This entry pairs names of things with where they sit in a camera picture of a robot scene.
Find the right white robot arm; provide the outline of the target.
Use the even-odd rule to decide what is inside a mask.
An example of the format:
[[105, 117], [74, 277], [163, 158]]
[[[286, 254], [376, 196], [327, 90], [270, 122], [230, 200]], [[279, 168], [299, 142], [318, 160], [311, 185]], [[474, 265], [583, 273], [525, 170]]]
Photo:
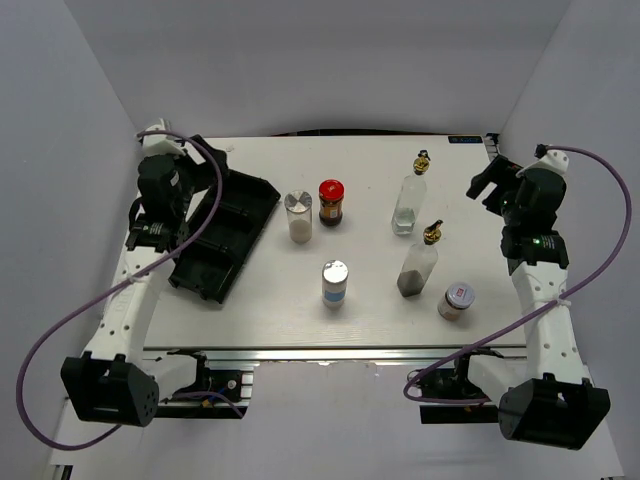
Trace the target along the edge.
[[569, 258], [554, 224], [567, 190], [567, 167], [566, 156], [545, 156], [522, 167], [499, 155], [472, 178], [468, 197], [492, 186], [482, 203], [504, 221], [500, 248], [520, 303], [527, 365], [519, 376], [505, 360], [473, 353], [453, 371], [451, 384], [463, 398], [482, 392], [497, 405], [504, 438], [579, 450], [611, 402], [607, 390], [587, 377], [563, 297]]

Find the clear oil bottle gold spout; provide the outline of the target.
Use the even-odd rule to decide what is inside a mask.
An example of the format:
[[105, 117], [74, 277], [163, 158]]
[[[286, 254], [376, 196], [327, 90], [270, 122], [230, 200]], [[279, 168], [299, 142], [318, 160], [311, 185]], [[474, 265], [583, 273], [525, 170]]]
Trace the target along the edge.
[[430, 162], [428, 151], [420, 150], [413, 162], [412, 173], [402, 181], [391, 218], [391, 227], [395, 235], [409, 235], [414, 230], [427, 192], [424, 175], [430, 167]]

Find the red lid sauce jar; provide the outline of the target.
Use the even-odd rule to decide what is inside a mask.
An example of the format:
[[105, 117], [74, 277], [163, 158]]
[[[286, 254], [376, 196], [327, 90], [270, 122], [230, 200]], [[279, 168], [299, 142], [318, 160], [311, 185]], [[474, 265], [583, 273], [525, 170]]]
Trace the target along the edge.
[[325, 226], [337, 226], [342, 221], [344, 194], [344, 185], [339, 180], [327, 179], [319, 185], [319, 219]]

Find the blue label silver lid jar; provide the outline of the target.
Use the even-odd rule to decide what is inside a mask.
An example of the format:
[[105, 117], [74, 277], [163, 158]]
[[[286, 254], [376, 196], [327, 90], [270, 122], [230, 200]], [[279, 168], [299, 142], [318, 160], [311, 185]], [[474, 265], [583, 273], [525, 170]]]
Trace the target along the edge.
[[340, 260], [330, 260], [322, 268], [322, 300], [329, 308], [339, 308], [344, 303], [349, 270]]

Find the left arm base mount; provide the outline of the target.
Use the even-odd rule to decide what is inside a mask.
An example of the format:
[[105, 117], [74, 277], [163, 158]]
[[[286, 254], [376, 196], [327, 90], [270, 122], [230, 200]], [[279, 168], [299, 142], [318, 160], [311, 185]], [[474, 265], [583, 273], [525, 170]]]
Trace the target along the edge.
[[155, 416], [163, 419], [240, 419], [248, 409], [254, 368], [215, 360], [197, 350], [149, 354], [144, 371], [157, 381]]

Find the dark sauce bottle gold spout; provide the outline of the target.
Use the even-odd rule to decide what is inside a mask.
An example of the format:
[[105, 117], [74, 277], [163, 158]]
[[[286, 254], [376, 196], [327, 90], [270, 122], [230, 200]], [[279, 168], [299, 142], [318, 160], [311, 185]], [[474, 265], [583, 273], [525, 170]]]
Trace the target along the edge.
[[422, 240], [409, 248], [397, 278], [398, 290], [404, 298], [419, 295], [433, 272], [439, 258], [436, 244], [442, 235], [442, 224], [442, 220], [437, 220], [426, 227]]

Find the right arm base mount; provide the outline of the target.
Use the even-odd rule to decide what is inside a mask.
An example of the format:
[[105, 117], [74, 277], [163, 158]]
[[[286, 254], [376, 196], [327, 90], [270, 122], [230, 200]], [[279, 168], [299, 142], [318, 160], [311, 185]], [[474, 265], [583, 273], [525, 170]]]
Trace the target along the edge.
[[463, 404], [438, 403], [420, 406], [422, 425], [497, 424], [498, 408], [482, 401], [484, 392], [468, 380], [472, 356], [503, 359], [504, 356], [482, 347], [454, 360], [452, 367], [438, 368], [417, 382], [419, 394], [436, 400], [464, 400]]

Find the white lid brown jar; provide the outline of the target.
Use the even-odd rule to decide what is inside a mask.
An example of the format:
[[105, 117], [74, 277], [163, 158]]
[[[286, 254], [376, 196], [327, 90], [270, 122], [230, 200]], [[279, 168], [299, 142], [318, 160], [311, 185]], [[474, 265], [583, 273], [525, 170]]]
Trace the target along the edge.
[[474, 289], [465, 282], [452, 283], [440, 299], [437, 310], [446, 320], [457, 320], [475, 301]]

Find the glass jar white powder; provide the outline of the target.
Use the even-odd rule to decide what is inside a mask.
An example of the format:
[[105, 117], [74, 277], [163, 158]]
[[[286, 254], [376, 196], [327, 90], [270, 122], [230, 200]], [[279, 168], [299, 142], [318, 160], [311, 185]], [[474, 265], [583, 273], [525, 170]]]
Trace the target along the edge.
[[304, 190], [289, 192], [284, 198], [289, 235], [297, 244], [312, 238], [312, 197]]

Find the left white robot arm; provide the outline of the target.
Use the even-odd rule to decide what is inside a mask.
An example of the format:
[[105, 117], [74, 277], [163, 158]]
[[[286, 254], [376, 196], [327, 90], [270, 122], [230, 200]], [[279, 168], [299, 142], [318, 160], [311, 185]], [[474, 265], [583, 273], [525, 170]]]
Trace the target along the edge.
[[195, 354], [164, 353], [143, 357], [159, 294], [166, 281], [163, 263], [178, 257], [204, 232], [207, 215], [197, 229], [188, 225], [193, 196], [206, 191], [219, 201], [227, 177], [225, 153], [213, 149], [201, 136], [183, 138], [203, 157], [196, 163], [175, 135], [148, 149], [138, 167], [143, 211], [130, 221], [125, 241], [122, 278], [110, 294], [96, 333], [78, 357], [68, 357], [61, 378], [78, 418], [87, 422], [145, 427], [159, 404], [182, 391], [199, 399], [211, 387], [211, 374]]

